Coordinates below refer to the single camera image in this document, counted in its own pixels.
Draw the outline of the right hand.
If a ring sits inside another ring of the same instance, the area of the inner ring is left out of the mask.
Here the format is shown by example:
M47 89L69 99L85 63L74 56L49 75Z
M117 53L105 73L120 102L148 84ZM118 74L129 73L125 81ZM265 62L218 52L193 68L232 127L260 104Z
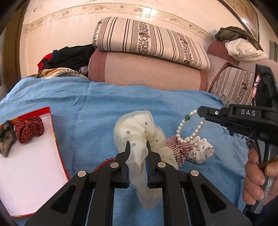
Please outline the right hand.
M254 205L256 201L260 201L264 196L261 186L265 182L265 177L274 178L272 188L267 196L264 205L277 197L277 161L269 163L265 170L262 171L258 166L259 156L253 141L248 141L249 148L248 161L245 165L246 177L244 178L243 201L248 205Z

